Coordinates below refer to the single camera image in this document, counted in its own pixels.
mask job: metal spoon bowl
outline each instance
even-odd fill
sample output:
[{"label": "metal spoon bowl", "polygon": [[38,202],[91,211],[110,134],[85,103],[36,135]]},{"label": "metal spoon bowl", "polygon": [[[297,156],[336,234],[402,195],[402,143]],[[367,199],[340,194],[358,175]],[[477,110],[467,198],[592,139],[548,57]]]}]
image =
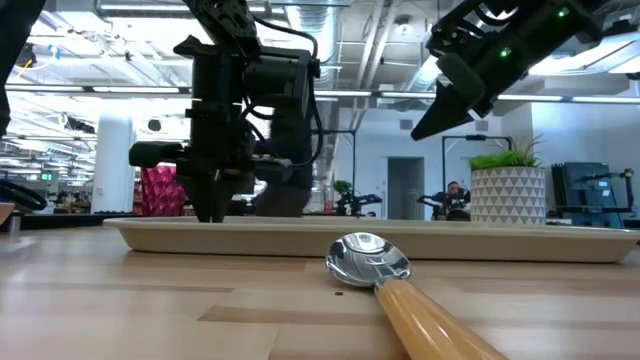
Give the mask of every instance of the metal spoon bowl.
[{"label": "metal spoon bowl", "polygon": [[325,264],[337,279],[374,287],[394,330],[413,360],[506,360],[491,345],[409,284],[411,264],[385,239],[355,233],[336,240]]},{"label": "metal spoon bowl", "polygon": [[411,275],[411,264],[397,247],[367,233],[336,240],[329,248],[325,265],[339,280],[359,287],[380,286],[388,279]]}]

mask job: pink object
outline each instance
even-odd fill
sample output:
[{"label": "pink object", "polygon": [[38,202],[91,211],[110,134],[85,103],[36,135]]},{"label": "pink object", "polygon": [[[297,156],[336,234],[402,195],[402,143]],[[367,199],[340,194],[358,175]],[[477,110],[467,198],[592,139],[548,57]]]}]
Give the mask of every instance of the pink object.
[{"label": "pink object", "polygon": [[12,203],[0,203],[0,225],[11,215],[13,208],[16,206]]},{"label": "pink object", "polygon": [[142,212],[146,216],[182,216],[186,195],[176,180],[176,168],[141,169]]}]

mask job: green led light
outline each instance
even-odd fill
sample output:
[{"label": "green led light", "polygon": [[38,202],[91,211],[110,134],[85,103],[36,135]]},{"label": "green led light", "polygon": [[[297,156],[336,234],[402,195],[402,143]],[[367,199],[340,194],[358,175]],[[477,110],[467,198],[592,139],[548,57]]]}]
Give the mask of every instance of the green led light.
[{"label": "green led light", "polygon": [[504,48],[502,49],[502,51],[500,51],[501,58],[506,58],[507,56],[509,56],[509,54],[511,54],[511,49],[509,48]]}]

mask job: ceiling duct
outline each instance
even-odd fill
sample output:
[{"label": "ceiling duct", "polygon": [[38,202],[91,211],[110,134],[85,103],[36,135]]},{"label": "ceiling duct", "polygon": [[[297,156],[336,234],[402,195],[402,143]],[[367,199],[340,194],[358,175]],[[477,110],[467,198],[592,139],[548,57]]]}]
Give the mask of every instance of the ceiling duct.
[{"label": "ceiling duct", "polygon": [[[104,1],[95,0],[96,13],[101,17],[113,18],[172,18],[194,19],[189,8],[182,0],[175,1]],[[270,6],[250,6],[251,12],[265,20],[287,21],[281,8],[275,10]]]},{"label": "ceiling duct", "polygon": [[[339,9],[324,6],[289,6],[286,14],[291,26],[304,31],[318,41],[318,59],[321,64],[337,64],[338,62],[338,21]],[[320,72],[320,78],[315,81],[316,89],[333,89],[336,85],[338,74],[333,67],[325,67]],[[339,127],[339,104],[337,101],[318,104],[320,118],[323,126],[328,130],[337,130]],[[337,135],[324,137],[325,148],[332,149],[337,140]],[[318,170],[325,173],[331,168],[333,152],[323,153],[318,161]]]},{"label": "ceiling duct", "polygon": [[[436,60],[437,58],[435,56],[429,56],[411,80],[405,84],[402,91],[415,93],[429,91],[429,88],[435,83],[440,74],[440,69],[436,66]],[[386,108],[400,112],[409,110],[426,111],[431,102],[432,101],[418,99],[399,100],[388,104]]]}]

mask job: wooden table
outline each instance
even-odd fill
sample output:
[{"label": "wooden table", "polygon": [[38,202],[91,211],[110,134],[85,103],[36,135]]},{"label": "wooden table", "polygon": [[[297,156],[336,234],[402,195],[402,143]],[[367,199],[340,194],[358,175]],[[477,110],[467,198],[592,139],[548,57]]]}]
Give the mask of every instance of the wooden table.
[{"label": "wooden table", "polygon": [[[104,228],[21,241],[0,247],[2,359],[406,359],[373,295],[322,259],[137,253]],[[638,252],[416,262],[412,282],[511,359],[640,359]]]}]

